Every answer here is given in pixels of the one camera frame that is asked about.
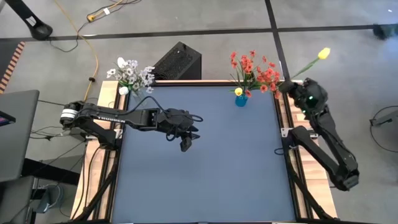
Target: black box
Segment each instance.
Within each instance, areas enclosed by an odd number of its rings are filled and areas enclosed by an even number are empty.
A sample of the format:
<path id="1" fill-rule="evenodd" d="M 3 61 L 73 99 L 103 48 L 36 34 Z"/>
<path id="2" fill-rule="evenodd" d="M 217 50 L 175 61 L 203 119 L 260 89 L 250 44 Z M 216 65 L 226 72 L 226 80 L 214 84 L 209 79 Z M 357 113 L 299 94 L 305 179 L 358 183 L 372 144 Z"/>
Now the black box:
<path id="1" fill-rule="evenodd" d="M 155 80 L 201 80 L 201 53 L 178 42 L 154 67 Z"/>

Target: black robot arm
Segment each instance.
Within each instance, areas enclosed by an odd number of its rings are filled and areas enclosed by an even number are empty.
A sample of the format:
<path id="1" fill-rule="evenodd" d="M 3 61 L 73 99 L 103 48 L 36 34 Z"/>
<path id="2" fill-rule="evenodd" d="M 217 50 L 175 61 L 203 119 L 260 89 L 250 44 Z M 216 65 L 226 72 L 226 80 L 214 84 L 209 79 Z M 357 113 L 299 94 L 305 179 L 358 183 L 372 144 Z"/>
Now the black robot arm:
<path id="1" fill-rule="evenodd" d="M 180 147 L 183 152 L 192 145 L 192 140 L 200 137 L 192 133 L 198 131 L 193 125 L 194 121 L 203 121 L 200 117 L 185 110 L 152 108 L 124 111 L 76 101 L 64 106 L 60 123 L 64 129 L 80 128 L 94 135 L 98 138 L 101 147 L 105 149 L 117 149 L 116 132 L 102 128 L 93 121 L 94 119 L 126 123 L 140 131 L 162 132 L 166 134 L 168 141 L 181 138 Z"/>
<path id="2" fill-rule="evenodd" d="M 326 141 L 337 162 L 314 143 L 303 126 L 289 130 L 284 138 L 286 144 L 292 147 L 303 146 L 325 168 L 337 189 L 346 191 L 357 185 L 358 163 L 336 132 L 335 122 L 325 104 L 327 92 L 309 78 L 302 85 L 286 81 L 279 90 L 294 99 L 295 106 L 302 110 L 313 130 Z"/>

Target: blue table surface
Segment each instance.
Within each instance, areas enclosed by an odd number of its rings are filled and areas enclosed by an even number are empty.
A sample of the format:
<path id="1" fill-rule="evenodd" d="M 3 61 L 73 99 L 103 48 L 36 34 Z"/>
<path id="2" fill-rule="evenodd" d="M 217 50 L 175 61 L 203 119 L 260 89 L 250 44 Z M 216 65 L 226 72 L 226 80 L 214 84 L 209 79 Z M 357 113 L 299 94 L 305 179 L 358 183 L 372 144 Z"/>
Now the blue table surface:
<path id="1" fill-rule="evenodd" d="M 113 223 L 294 220 L 274 100 L 255 91 L 243 108 L 231 87 L 157 87 L 165 109 L 204 119 L 187 152 L 180 139 L 126 128 Z M 136 105 L 130 97 L 129 110 Z M 148 102 L 148 107 L 155 107 Z"/>

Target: yellow cable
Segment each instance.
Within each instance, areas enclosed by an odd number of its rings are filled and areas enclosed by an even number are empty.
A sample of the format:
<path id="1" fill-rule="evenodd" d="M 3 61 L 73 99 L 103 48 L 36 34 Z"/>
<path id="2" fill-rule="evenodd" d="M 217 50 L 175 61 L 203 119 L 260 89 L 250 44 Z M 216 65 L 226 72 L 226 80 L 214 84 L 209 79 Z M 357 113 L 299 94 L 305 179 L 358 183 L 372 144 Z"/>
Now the yellow cable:
<path id="1" fill-rule="evenodd" d="M 86 40 L 82 35 L 79 34 L 79 31 L 78 31 L 78 29 L 76 28 L 75 24 L 73 23 L 72 19 L 70 18 L 69 14 L 68 14 L 67 12 L 65 12 L 65 10 L 63 10 L 62 6 L 58 3 L 58 1 L 57 1 L 57 0 L 54 0 L 54 1 L 55 1 L 55 3 L 57 4 L 57 6 L 60 8 L 60 10 L 62 11 L 62 13 L 68 18 L 70 24 L 72 25 L 72 27 L 73 27 L 74 30 L 76 31 L 77 35 L 78 35 L 80 38 L 82 38 L 82 39 L 90 46 L 91 51 L 92 51 L 93 54 L 94 54 L 95 62 L 96 62 L 95 71 L 94 71 L 94 74 L 93 74 L 93 76 L 92 76 L 92 78 L 94 78 L 94 77 L 97 75 L 97 73 L 98 73 L 98 56 L 97 56 L 97 54 L 96 54 L 96 52 L 95 52 L 95 50 L 94 50 L 94 47 L 88 42 L 88 40 Z M 86 94 L 85 94 L 85 97 L 84 97 L 83 101 L 86 101 L 86 100 L 87 100 L 88 92 L 89 92 L 89 90 L 90 90 L 90 88 L 91 88 L 91 84 L 92 84 L 92 83 L 93 83 L 93 82 L 90 81 L 90 83 L 88 84 L 88 87 L 87 87 L 87 90 L 86 90 Z"/>
<path id="2" fill-rule="evenodd" d="M 117 3 L 115 3 L 115 4 L 113 4 L 112 6 L 108 7 L 108 9 L 112 9 L 113 7 L 115 7 L 115 6 L 117 6 L 118 4 L 120 4 L 122 1 L 124 1 L 124 0 L 118 1 Z M 99 16 L 99 15 L 101 15 L 102 13 L 104 13 L 104 11 L 103 11 L 103 10 L 100 10 L 100 11 L 97 12 L 96 14 L 94 14 L 94 15 L 89 15 L 89 16 L 93 16 L 93 17 L 94 17 L 93 20 L 94 20 L 96 16 Z"/>

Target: yellow tulip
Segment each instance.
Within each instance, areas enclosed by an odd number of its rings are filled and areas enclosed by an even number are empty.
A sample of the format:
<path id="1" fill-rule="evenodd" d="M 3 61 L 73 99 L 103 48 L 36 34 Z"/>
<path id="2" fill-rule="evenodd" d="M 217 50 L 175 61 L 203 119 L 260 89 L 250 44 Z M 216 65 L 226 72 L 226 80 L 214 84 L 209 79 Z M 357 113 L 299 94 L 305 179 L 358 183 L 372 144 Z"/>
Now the yellow tulip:
<path id="1" fill-rule="evenodd" d="M 318 58 L 324 60 L 328 58 L 329 54 L 330 54 L 330 48 L 325 47 L 323 50 L 321 50 L 321 52 L 319 52 Z"/>
<path id="2" fill-rule="evenodd" d="M 240 95 L 242 95 L 242 93 L 243 93 L 242 88 L 238 87 L 238 88 L 235 89 L 236 96 L 240 96 Z"/>

